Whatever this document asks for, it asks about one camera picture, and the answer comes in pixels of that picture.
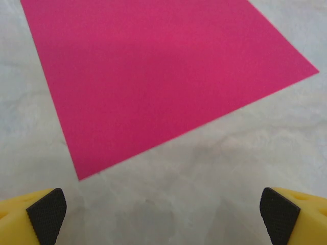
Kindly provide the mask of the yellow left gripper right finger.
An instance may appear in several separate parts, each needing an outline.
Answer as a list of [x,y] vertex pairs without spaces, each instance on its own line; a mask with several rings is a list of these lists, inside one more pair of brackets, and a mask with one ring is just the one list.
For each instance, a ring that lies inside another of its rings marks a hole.
[[260,214],[272,245],[327,245],[327,199],[264,188]]

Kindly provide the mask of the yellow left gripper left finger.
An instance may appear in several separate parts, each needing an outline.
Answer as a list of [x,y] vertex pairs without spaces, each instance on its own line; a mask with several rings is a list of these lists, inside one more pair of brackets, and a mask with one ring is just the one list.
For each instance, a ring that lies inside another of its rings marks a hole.
[[55,245],[66,210],[61,188],[0,201],[0,245]]

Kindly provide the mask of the pink cloth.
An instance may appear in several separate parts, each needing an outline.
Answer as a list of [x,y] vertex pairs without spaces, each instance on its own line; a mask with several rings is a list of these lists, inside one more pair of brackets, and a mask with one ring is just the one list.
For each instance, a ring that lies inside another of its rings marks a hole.
[[317,73],[248,0],[21,0],[79,179]]

